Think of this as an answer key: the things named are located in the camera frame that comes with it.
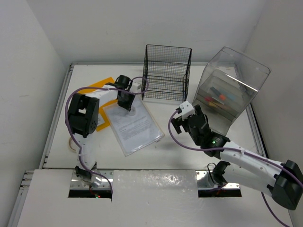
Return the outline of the orange pastel highlighter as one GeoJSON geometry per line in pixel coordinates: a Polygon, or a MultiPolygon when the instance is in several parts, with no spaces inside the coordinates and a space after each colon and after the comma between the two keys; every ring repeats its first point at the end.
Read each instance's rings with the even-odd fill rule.
{"type": "Polygon", "coordinates": [[[214,108],[221,108],[221,109],[224,109],[226,107],[225,105],[216,102],[208,102],[208,105],[214,108]]]}

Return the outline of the orange plastic folder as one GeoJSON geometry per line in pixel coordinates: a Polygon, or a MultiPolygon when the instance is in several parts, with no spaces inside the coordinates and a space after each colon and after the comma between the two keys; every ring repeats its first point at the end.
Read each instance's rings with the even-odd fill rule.
{"type": "MultiPolygon", "coordinates": [[[[106,83],[114,83],[114,80],[112,77],[108,77],[104,80],[101,80],[97,83],[94,83],[94,84],[91,84],[89,85],[89,87],[103,87],[106,83]]],[[[109,105],[112,105],[114,103],[117,103],[117,100],[112,100],[112,101],[109,101],[107,102],[106,104],[102,105],[100,108],[99,108],[99,111],[98,111],[98,124],[97,124],[97,128],[96,128],[96,131],[101,131],[103,130],[104,128],[108,127],[110,125],[110,122],[109,122],[109,119],[107,118],[107,115],[104,111],[104,108],[109,106],[109,105]]]]}

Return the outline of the clear document sleeve with paper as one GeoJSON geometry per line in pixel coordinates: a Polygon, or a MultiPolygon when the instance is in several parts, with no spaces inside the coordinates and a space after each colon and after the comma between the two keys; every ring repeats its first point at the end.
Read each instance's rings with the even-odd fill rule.
{"type": "Polygon", "coordinates": [[[105,108],[111,128],[125,156],[164,137],[164,132],[140,97],[134,99],[132,106],[136,108],[135,116],[130,116],[129,111],[117,104],[105,108]]]}

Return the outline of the blue pastel highlighter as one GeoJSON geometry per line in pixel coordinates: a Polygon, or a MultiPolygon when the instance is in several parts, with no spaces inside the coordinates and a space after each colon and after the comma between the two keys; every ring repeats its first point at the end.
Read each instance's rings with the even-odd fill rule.
{"type": "Polygon", "coordinates": [[[235,101],[236,98],[237,98],[234,94],[227,94],[226,97],[229,98],[232,101],[235,101]]]}

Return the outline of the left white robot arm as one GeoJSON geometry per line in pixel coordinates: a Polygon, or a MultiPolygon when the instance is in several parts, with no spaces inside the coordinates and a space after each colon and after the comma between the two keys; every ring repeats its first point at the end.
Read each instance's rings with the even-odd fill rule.
{"type": "Polygon", "coordinates": [[[96,160],[91,146],[92,134],[98,126],[99,108],[116,100],[119,107],[131,111],[134,98],[140,91],[140,83],[120,75],[113,83],[106,83],[102,87],[81,87],[68,97],[64,110],[65,124],[71,139],[79,148],[75,167],[78,177],[91,183],[93,178],[110,182],[95,170],[96,160]]]}

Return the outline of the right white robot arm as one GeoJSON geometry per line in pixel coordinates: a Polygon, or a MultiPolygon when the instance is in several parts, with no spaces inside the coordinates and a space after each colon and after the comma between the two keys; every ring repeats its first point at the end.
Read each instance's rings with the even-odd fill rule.
{"type": "Polygon", "coordinates": [[[168,130],[186,132],[196,147],[181,147],[205,153],[219,160],[210,173],[214,185],[239,183],[270,196],[278,205],[296,210],[303,195],[303,174],[292,160],[274,161],[251,152],[226,136],[211,130],[199,105],[183,102],[169,119],[168,130]]]}

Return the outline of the clear plastic drawer organizer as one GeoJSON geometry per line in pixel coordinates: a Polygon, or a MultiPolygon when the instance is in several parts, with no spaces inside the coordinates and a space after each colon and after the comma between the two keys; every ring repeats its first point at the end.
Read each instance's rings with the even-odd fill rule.
{"type": "Polygon", "coordinates": [[[223,47],[205,66],[193,99],[193,105],[200,105],[206,114],[211,130],[226,135],[231,125],[247,108],[271,73],[271,68],[248,55],[223,47]],[[219,99],[210,88],[214,87],[225,97],[234,94],[235,101],[226,97],[219,99]],[[224,109],[214,108],[205,101],[221,103],[224,109]]]}

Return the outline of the black orange highlighter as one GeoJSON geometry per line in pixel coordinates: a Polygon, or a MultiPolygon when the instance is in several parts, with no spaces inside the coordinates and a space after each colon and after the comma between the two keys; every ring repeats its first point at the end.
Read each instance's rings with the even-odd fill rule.
{"type": "Polygon", "coordinates": [[[226,100],[226,97],[225,97],[220,91],[218,91],[216,88],[211,87],[210,90],[211,90],[216,96],[218,96],[219,99],[221,99],[221,100],[223,100],[223,101],[226,100]]]}

